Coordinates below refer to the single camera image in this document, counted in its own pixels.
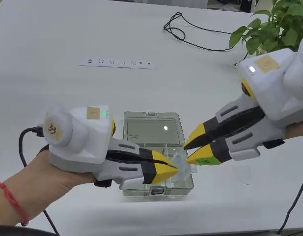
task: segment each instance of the power strip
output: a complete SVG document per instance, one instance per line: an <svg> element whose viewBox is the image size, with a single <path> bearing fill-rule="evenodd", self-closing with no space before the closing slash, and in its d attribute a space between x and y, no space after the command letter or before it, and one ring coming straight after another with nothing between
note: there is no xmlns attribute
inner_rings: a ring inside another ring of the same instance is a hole
<svg viewBox="0 0 303 236"><path fill-rule="evenodd" d="M117 59L87 59L81 66L117 67L117 68L137 68L137 69L156 69L154 64L141 60L117 60Z"/></svg>

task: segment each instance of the black cable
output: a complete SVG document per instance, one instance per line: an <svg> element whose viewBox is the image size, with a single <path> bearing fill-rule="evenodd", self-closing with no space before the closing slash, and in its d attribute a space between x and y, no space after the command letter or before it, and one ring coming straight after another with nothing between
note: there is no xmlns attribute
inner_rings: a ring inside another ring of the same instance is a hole
<svg viewBox="0 0 303 236"><path fill-rule="evenodd" d="M183 14L181 12L176 12L171 18L170 20L164 25L163 29L167 32L169 32L171 35L173 35L176 39L182 41L182 42L185 42L187 44L190 44L192 46L195 46L195 47L198 47L198 48L201 48L201 49L204 49L204 50L207 50L207 51L212 51L212 52L225 52L225 51L229 51L230 49L232 48L227 48L227 49L221 49L221 50L218 50L218 49L210 49L210 48L205 48L205 47L202 47L202 46L199 46L197 44L193 44L191 42L188 42L186 41L186 34L184 31L182 31L181 29L179 28L176 28L176 27L172 27L171 26L171 23L176 20L177 18L183 18L183 20L185 22L187 22L188 24L190 24L191 26L194 26L195 28L198 28L198 29L201 29L201 30L206 30L206 31L209 31L209 32L217 32L217 33L225 33L225 34L231 34L229 32L223 32L223 31L219 31L219 30L211 30L211 29L206 29L206 28L202 28L202 27L199 27L199 26L196 26L192 23L190 23L188 20L185 19L185 17L183 16ZM180 38L179 36L177 36L172 30L177 30L177 31L180 31L182 34L183 34L183 38Z"/></svg>
<svg viewBox="0 0 303 236"><path fill-rule="evenodd" d="M290 209L289 209L288 212L287 212L287 215L286 215L286 217L285 217L285 220L284 220L284 222L283 222L281 228L277 231L277 235L281 234L282 230L284 229L285 225L287 224L287 222L288 222L288 220L289 220L289 216L290 216L290 214L291 214L291 211L293 210L293 208L294 208L294 207L296 206L296 204L298 203L298 200L299 200L299 198L300 198L302 192L303 192L303 183L302 183L302 185L301 185L301 187L300 187L300 190L299 190L299 192L298 192L298 194L297 194L295 200L293 201L293 203L292 203Z"/></svg>
<svg viewBox="0 0 303 236"><path fill-rule="evenodd" d="M24 167L27 166L27 162L26 162L24 154L23 154L23 140L24 140L25 134L28 132L33 132L33 133L36 133L38 137L43 137L42 127L28 128L28 129L25 129L23 132L21 132L21 134L19 136L19 141L18 141L18 148L19 148L19 156L20 156L20 159L21 159ZM47 211L44 210L43 213L44 213L45 217L47 218L48 222L50 223L55 234L57 236L60 236L59 232L57 231L57 229L56 229L52 219L50 218L49 214L47 213Z"/></svg>

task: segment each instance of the white table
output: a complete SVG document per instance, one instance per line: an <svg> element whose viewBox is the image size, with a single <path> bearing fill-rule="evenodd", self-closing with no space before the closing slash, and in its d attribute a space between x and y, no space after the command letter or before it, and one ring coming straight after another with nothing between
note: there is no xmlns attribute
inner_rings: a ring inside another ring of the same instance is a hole
<svg viewBox="0 0 303 236"><path fill-rule="evenodd" d="M4 0L0 4L0 178L22 168L20 132L56 103L109 104L122 138L124 111L177 112L184 134L241 94L233 66L243 46L213 53L176 41L162 26L181 11L233 31L246 13L102 0ZM188 40L226 48L228 35L183 27ZM88 57L150 60L156 70L81 67ZM31 160L45 144L25 137ZM130 203L116 185L76 187L49 214L62 236L207 234L277 229L303 180L303 138L249 161L199 167L183 202ZM43 215L31 227L51 231ZM303 228L303 195L287 228Z"/></svg>

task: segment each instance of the number sticker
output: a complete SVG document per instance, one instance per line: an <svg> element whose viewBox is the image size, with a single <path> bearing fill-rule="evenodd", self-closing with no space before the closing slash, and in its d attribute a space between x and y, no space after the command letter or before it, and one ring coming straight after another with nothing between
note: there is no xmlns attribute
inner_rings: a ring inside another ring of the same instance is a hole
<svg viewBox="0 0 303 236"><path fill-rule="evenodd" d="M268 73L269 71L276 70L279 68L279 64L269 55L266 55L261 59L256 60L254 63L264 73Z"/></svg>
<svg viewBox="0 0 303 236"><path fill-rule="evenodd" d="M48 132L48 134L53 138L55 141L59 142L63 136L63 131L60 129L60 127L52 120L50 117L48 117L45 121L45 131Z"/></svg>
<svg viewBox="0 0 303 236"><path fill-rule="evenodd" d="M100 108L87 107L87 119L100 119Z"/></svg>

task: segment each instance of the red bracelet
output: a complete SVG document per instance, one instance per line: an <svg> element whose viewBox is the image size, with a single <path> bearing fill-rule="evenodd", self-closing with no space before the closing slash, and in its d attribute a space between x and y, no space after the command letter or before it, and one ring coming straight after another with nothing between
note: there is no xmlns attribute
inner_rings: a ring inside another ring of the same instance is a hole
<svg viewBox="0 0 303 236"><path fill-rule="evenodd" d="M5 197L9 200L9 202L12 204L16 212L20 215L20 217L23 219L23 222L21 223L22 226L27 226L29 223L28 216L25 213L25 211L22 209L22 207L18 204L18 202L13 197L12 193L9 192L6 185L0 182L0 188L4 191Z"/></svg>

